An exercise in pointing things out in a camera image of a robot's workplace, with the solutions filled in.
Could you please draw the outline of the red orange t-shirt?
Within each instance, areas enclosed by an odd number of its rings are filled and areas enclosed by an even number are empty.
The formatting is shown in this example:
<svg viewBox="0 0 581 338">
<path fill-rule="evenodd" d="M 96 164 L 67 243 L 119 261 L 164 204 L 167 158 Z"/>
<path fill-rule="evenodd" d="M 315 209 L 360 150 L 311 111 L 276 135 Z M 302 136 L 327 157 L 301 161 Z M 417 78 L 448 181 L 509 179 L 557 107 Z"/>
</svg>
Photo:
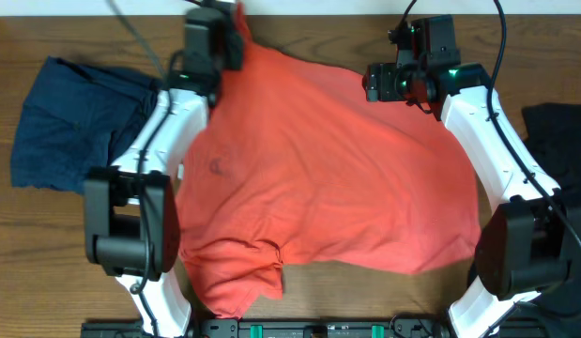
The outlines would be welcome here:
<svg viewBox="0 0 581 338">
<path fill-rule="evenodd" d="M 433 117 L 369 102 L 351 70 L 257 44 L 236 15 L 241 70 L 184 159 L 179 255 L 198 299 L 239 318 L 283 295 L 283 267 L 340 261 L 417 274 L 469 258 L 473 168 Z"/>
</svg>

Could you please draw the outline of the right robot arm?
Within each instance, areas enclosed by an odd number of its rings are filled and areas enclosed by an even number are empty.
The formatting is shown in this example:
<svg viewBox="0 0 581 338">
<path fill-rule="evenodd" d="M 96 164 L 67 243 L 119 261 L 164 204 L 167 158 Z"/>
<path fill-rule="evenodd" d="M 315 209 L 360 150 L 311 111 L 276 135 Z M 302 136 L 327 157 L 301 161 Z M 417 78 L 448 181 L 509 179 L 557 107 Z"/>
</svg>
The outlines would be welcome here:
<svg viewBox="0 0 581 338">
<path fill-rule="evenodd" d="M 465 64 L 449 15 L 389 32 L 392 63 L 371 64 L 369 101 L 402 101 L 439 121 L 479 177 L 492 217 L 475 248 L 474 279 L 437 337 L 563 337 L 581 320 L 581 196 L 568 193 L 528 152 L 505 116 L 496 75 Z"/>
</svg>

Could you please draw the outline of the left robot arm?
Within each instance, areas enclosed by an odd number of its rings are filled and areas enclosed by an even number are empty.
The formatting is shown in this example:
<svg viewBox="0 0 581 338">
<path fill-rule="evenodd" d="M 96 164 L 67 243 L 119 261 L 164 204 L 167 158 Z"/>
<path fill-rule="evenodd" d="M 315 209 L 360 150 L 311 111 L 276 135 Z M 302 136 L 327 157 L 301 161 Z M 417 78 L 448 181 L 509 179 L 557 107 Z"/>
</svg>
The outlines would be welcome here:
<svg viewBox="0 0 581 338">
<path fill-rule="evenodd" d="M 172 53 L 153 113 L 131 146 L 84 181 L 84 245 L 129 292 L 141 318 L 84 323 L 83 337 L 197 337 L 200 325 L 174 264 L 180 242 L 174 181 L 183 158 L 222 97 L 223 74 L 240 70 L 244 42 L 237 1 L 196 1 L 184 46 Z"/>
</svg>

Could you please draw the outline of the black garment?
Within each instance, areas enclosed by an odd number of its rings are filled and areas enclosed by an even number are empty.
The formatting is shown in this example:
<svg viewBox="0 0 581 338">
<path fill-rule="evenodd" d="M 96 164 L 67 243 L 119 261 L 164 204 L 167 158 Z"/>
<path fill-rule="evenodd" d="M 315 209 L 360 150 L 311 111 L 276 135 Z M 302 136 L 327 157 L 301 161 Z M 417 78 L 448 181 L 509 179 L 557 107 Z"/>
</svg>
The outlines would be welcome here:
<svg viewBox="0 0 581 338">
<path fill-rule="evenodd" d="M 516 195 L 498 206 L 476 247 L 474 271 L 501 300 L 518 301 L 483 330 L 485 337 L 581 337 L 581 105 L 546 103 L 522 112 L 525 145 L 560 186 L 554 201 L 568 231 L 542 198 Z"/>
</svg>

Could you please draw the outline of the folded navy blue garment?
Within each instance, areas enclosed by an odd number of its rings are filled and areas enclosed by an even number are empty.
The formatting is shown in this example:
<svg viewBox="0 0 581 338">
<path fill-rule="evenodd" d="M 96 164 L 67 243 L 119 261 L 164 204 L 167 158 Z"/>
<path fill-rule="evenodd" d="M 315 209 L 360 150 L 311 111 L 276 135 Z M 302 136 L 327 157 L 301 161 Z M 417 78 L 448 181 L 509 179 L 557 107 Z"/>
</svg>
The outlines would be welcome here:
<svg viewBox="0 0 581 338">
<path fill-rule="evenodd" d="M 10 158 L 14 187 L 84 191 L 133 143 L 155 109 L 161 80 L 49 56 L 23 102 Z"/>
</svg>

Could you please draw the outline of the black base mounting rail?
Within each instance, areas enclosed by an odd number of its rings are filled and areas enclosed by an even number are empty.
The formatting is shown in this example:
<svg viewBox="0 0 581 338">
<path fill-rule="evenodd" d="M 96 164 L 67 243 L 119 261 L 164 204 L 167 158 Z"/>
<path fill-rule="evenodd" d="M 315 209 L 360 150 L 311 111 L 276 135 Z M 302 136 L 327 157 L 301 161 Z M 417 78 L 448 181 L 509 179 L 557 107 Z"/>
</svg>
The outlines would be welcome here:
<svg viewBox="0 0 581 338">
<path fill-rule="evenodd" d="M 449 327 L 430 318 L 366 321 L 143 319 L 86 322 L 81 338 L 451 338 Z"/>
</svg>

